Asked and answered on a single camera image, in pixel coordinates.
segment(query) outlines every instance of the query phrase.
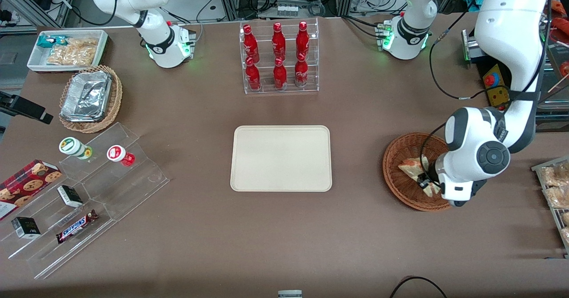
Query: black box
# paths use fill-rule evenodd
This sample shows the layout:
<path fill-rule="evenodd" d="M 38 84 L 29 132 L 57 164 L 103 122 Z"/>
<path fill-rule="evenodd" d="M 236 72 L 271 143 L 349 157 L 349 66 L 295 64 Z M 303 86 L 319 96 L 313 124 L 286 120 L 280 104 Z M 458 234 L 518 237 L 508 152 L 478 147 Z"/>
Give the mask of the black box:
<path fill-rule="evenodd" d="M 83 201 L 75 189 L 62 185 L 57 187 L 57 191 L 59 192 L 61 199 L 63 199 L 63 202 L 65 202 L 66 205 L 70 205 L 71 207 L 75 208 L 81 207 L 83 205 Z"/>
<path fill-rule="evenodd" d="M 16 217 L 12 220 L 12 226 L 16 230 L 18 238 L 35 239 L 41 235 L 35 220 L 30 217 Z"/>

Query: tabletop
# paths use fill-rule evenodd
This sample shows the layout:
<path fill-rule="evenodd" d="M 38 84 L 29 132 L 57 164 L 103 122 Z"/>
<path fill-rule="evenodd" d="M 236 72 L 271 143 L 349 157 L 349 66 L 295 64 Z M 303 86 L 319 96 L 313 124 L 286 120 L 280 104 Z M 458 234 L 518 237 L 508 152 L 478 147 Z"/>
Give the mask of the tabletop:
<path fill-rule="evenodd" d="M 439 15 L 433 33 L 455 18 Z M 459 96 L 482 88 L 476 70 L 461 61 L 460 30 L 475 18 L 468 14 L 433 52 L 437 79 Z M 409 275 L 430 278 L 454 297 L 569 294 L 569 262 L 543 259 L 561 257 L 563 245 L 530 170 L 569 153 L 567 136 L 538 134 L 462 208 L 411 209 L 383 179 L 388 143 L 431 132 L 459 107 L 488 102 L 440 93 L 428 51 L 401 61 L 378 52 L 372 37 L 345 20 L 319 18 L 319 25 L 321 90 L 271 97 L 244 94 L 239 23 L 205 25 L 195 58 L 173 69 L 148 58 L 135 29 L 106 29 L 102 63 L 124 88 L 116 121 L 140 135 L 171 182 L 46 280 L 2 255 L 0 296 L 260 298 L 300 289 L 306 298 L 371 298 L 388 296 Z M 69 77 L 30 72 L 21 95 L 56 115 Z M 331 190 L 233 191 L 233 132 L 241 125 L 328 127 Z M 57 118 L 51 125 L 13 118 L 0 144 L 0 177 L 33 159 L 59 162 L 64 155 L 55 146 L 70 134 L 95 136 L 71 132 Z M 439 295 L 415 280 L 399 294 Z"/>

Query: woven basket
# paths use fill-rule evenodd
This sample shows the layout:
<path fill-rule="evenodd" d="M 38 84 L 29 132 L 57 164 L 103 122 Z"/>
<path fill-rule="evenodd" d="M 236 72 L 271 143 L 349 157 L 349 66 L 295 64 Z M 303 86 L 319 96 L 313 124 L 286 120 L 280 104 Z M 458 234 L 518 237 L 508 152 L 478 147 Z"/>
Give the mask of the woven basket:
<path fill-rule="evenodd" d="M 406 173 L 398 168 L 406 159 L 419 158 L 421 145 L 429 135 L 421 132 L 404 134 L 393 140 L 384 154 L 383 171 L 385 181 L 393 194 L 406 205 L 421 211 L 440 211 L 449 209 L 449 202 L 441 198 L 441 193 L 429 197 Z M 439 137 L 432 136 L 423 154 L 429 159 L 429 164 L 434 165 L 435 160 L 447 152 L 447 144 Z"/>
<path fill-rule="evenodd" d="M 61 116 L 59 116 L 59 120 L 63 126 L 69 130 L 79 131 L 83 133 L 98 132 L 112 125 L 112 122 L 114 122 L 114 119 L 116 118 L 116 114 L 118 114 L 118 110 L 120 109 L 120 100 L 122 99 L 122 84 L 120 83 L 120 79 L 118 79 L 116 73 L 111 68 L 106 67 L 105 65 L 98 65 L 97 67 L 81 70 L 79 73 L 95 71 L 105 71 L 112 75 L 111 91 L 108 94 L 108 105 L 105 112 L 106 116 L 100 122 L 71 122 L 64 120 L 61 118 Z M 63 107 L 63 102 L 65 102 L 65 97 L 67 97 L 67 90 L 69 90 L 70 83 L 71 79 L 67 81 L 65 89 L 63 89 L 63 94 L 61 95 L 61 99 L 59 99 L 60 108 Z"/>

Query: white cap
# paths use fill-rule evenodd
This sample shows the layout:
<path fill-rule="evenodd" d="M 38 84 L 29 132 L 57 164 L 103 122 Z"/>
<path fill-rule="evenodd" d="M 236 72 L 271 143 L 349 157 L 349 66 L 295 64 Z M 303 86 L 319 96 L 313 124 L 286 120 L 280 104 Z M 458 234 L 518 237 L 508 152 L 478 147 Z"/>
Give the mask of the white cap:
<path fill-rule="evenodd" d="M 59 151 L 69 156 L 74 156 L 79 152 L 82 145 L 77 138 L 67 137 L 59 142 Z"/>
<path fill-rule="evenodd" d="M 126 149 L 122 148 L 119 145 L 114 145 L 107 151 L 107 158 L 108 160 L 114 162 L 120 162 L 126 156 Z"/>

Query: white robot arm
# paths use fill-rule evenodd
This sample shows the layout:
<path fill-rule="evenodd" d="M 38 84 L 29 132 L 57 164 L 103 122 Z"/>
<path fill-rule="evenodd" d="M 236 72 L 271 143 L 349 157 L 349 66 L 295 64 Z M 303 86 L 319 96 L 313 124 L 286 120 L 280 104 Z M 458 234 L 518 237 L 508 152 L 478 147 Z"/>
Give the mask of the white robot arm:
<path fill-rule="evenodd" d="M 156 8 L 168 0 L 93 0 L 103 12 L 132 24 L 146 41 L 150 57 L 163 68 L 172 68 L 191 56 L 189 32 L 169 26 Z"/>
<path fill-rule="evenodd" d="M 445 124 L 449 151 L 437 159 L 435 172 L 442 197 L 461 206 L 488 178 L 504 172 L 510 154 L 528 146 L 535 136 L 539 100 L 538 73 L 544 57 L 539 21 L 547 0 L 484 0 L 475 27 L 478 45 L 512 73 L 510 106 L 464 107 Z M 409 10 L 391 24 L 393 34 L 384 49 L 400 59 L 417 56 L 437 9 L 431 0 L 408 0 Z"/>

